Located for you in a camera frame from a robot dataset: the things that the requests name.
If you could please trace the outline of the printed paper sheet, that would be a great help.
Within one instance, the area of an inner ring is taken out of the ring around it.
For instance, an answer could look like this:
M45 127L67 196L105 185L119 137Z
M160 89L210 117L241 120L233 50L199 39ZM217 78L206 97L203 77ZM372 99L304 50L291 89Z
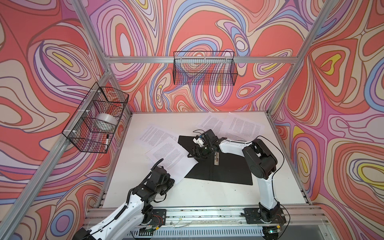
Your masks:
M169 130L161 128L156 125L150 125L146 130L137 138L138 142L147 150L151 150L157 145L161 144L167 138L177 141L179 136Z
M199 117L199 121L196 127L200 130L212 130L214 134L218 137L221 137L222 134L222 126L224 125L225 119L227 117L227 113L206 113Z
M248 142L263 133L265 126L234 113L228 113L221 136L233 141Z
M154 163L163 159L159 166L164 167L177 185L192 168L198 163L194 158L188 158L186 151L171 137L167 137L153 149L146 153L146 156Z

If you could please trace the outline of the orange and black folder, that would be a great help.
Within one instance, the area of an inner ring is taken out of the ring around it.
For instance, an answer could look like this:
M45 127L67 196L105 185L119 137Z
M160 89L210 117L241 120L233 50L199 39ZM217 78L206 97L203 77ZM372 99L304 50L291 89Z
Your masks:
M246 160L234 154L219 151L219 164L214 164L214 155L196 159L198 162L186 175L188 179L253 185L252 174Z

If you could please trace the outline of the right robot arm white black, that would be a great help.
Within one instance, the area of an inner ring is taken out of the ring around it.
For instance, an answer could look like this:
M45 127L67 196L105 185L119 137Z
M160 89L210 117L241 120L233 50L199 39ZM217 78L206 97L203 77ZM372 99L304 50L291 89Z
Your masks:
M243 157L250 172L258 180L260 192L257 213L245 214L245 216L250 220L257 220L267 224L277 219L281 210L273 184L274 174L278 171L278 160L261 138L262 136L257 136L250 142L235 141L225 137L218 138L209 129L193 138L195 146L189 151L188 157L204 159L216 152Z

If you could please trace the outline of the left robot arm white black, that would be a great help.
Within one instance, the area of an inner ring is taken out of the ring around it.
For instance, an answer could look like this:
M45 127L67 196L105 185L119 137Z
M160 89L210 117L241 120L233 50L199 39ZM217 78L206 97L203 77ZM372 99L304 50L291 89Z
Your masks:
M154 210L156 197L167 196L175 180L162 167L154 166L145 179L128 192L126 201L104 220L90 229L80 228L74 240L122 240L141 226L141 231L151 233L165 223L166 210Z

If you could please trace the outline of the metal folder clip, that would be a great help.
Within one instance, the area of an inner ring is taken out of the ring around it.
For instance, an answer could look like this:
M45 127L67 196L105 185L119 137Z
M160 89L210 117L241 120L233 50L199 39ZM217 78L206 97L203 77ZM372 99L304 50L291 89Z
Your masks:
M214 153L214 165L218 166L219 165L219 158L220 158L220 153L215 152Z

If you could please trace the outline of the green circuit board left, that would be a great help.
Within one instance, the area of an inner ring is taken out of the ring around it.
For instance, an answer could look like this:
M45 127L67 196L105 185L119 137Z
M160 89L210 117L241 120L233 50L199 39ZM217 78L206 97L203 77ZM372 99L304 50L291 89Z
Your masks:
M156 228L149 228L149 229L147 229L147 228L141 228L141 229L139 230L139 233L140 233L140 234L149 234L149 233L153 233L153 232L157 231L158 229L159 229L159 227L156 227Z

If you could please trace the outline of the green circuit board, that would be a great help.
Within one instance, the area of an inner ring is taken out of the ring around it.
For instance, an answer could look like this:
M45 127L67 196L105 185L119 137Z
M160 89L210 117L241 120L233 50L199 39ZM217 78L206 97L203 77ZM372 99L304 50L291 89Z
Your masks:
M140 233L140 234L149 234L149 233L153 233L153 232L157 231L158 229L159 229L159 227L156 227L156 228L149 228L149 229L147 229L147 228L141 228L141 229L139 230L139 233Z
M263 233L266 234L279 234L282 228L280 226L263 227Z

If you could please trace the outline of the black marker in basket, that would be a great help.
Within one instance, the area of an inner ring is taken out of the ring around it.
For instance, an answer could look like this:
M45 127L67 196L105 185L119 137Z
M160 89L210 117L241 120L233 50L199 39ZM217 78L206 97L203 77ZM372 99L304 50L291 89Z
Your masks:
M105 142L105 147L106 147L106 149L108 148L108 146L109 146L109 142L110 142L110 140L109 140L109 134L107 134L107 136L106 136L106 142Z

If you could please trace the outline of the white tape roll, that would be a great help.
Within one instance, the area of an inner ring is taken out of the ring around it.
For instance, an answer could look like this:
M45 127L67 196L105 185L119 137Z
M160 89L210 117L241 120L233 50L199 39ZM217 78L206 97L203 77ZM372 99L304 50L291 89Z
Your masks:
M104 133L111 133L115 130L118 120L107 113L100 113L96 116L95 126L97 130Z

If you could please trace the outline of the green circuit board right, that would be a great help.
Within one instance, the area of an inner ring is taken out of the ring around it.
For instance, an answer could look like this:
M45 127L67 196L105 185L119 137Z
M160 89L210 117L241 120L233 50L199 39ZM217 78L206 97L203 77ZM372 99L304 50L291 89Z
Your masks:
M280 226L263 227L263 233L266 234L279 234L282 228Z

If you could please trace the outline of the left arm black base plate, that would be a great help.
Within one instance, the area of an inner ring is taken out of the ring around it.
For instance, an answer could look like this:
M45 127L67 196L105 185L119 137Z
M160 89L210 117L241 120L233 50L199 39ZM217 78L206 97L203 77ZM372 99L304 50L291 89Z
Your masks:
M154 227L161 227L166 223L167 210L154 209L151 212L144 214L144 219L141 223L142 226L150 225Z

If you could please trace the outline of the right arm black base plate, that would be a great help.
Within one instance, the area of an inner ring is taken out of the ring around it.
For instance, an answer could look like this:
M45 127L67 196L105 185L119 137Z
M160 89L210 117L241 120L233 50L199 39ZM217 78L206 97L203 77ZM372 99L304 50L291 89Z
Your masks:
M287 220L282 209L267 210L264 208L244 208L241 216L247 224L277 224L284 225Z

